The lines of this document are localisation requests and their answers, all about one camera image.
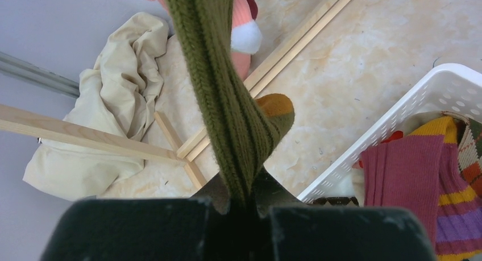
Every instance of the knitted fabric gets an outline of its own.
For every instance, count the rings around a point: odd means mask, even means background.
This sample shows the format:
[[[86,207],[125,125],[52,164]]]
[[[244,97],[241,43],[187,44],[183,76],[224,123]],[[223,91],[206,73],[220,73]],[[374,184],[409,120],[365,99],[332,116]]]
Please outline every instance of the knitted fabric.
[[[482,124],[457,113],[444,112],[466,124],[459,144],[460,175],[482,197]]]
[[[166,0],[220,173],[233,203],[251,202],[253,181],[294,121],[282,94],[254,100],[230,61],[232,0]]]
[[[388,139],[382,141],[381,143],[388,143],[393,140],[398,140],[404,137],[404,135],[408,135],[412,133],[417,128],[425,125],[426,123],[432,121],[433,119],[440,118],[442,116],[442,112],[440,111],[429,111],[424,113],[418,113],[415,115],[410,116],[410,118],[403,121],[400,128],[395,131]],[[361,160],[357,161],[352,168],[355,169],[363,169],[363,163]]]
[[[430,121],[407,137],[362,153],[365,206],[399,206],[425,226],[439,260],[482,250],[482,201],[460,177],[452,117]]]

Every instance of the beige tile floor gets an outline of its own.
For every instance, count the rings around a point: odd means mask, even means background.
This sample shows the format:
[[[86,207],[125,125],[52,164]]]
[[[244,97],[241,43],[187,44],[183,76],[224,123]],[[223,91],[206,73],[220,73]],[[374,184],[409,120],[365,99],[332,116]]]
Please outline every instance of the beige tile floor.
[[[259,63],[321,0],[257,0],[265,37]],[[482,71],[480,0],[353,0],[262,92],[294,103],[293,128],[266,162],[299,194],[434,65],[456,62]],[[164,110],[181,139],[201,126],[175,37],[159,60]],[[154,124],[145,142],[169,148]],[[218,171],[210,148],[196,160],[209,179]],[[137,175],[103,197],[188,197],[195,192],[182,167],[146,162]]]

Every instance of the cream fabric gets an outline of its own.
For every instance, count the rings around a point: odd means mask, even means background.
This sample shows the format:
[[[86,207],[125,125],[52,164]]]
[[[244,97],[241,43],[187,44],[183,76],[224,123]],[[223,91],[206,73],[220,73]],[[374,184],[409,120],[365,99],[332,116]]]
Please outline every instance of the cream fabric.
[[[80,74],[80,97],[64,120],[141,140],[163,87],[155,58],[165,54],[168,32],[166,21],[138,13],[112,33],[94,68]],[[23,180],[73,201],[100,194],[143,168],[142,159],[43,139]]]

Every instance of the wooden slat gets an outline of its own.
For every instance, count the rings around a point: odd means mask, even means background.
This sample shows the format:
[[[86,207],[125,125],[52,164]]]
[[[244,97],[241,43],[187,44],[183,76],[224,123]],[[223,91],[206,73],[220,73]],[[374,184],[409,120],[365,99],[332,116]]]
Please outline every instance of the wooden slat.
[[[171,150],[5,105],[0,105],[0,130],[145,160],[180,161]]]
[[[194,147],[199,145],[199,142],[207,135],[207,130],[205,127],[201,128],[196,132],[196,134],[189,138],[182,146],[176,151],[179,158],[183,159],[189,152],[193,150]]]
[[[351,0],[326,0],[320,3],[244,81],[252,97],[256,97],[296,55],[343,9]],[[182,147],[180,158],[192,161],[209,145],[206,128],[197,131]]]
[[[276,49],[271,52],[268,57],[246,78],[244,85],[248,90],[254,88],[254,86],[269,72],[288,51],[315,25],[326,12],[335,4],[338,0],[325,0],[318,4],[313,11],[306,16],[304,20],[300,22],[300,25],[296,27],[296,30],[286,39],[284,39]]]
[[[250,94],[256,97],[268,84],[293,60],[310,41],[348,4],[351,0],[328,1],[321,10],[323,17],[316,24],[306,31],[306,34],[261,78],[250,90]]]
[[[186,156],[188,161],[193,161],[195,158],[211,143],[208,136],[205,136],[196,147]]]
[[[163,112],[154,112],[154,119],[163,131],[171,147],[174,150],[179,149],[182,146],[182,141],[177,135],[176,130],[172,126],[167,116]],[[192,161],[186,163],[184,165],[184,170],[186,171],[192,183],[197,189],[201,189],[207,183],[196,163]]]

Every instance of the dark green object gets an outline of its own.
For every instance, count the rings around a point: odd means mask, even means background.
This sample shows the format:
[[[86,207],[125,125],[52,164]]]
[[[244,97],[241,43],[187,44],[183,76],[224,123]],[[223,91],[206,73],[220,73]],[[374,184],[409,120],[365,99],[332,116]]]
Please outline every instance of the dark green object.
[[[282,94],[254,100],[231,62],[232,0],[166,0],[221,176],[239,206],[294,121]]]

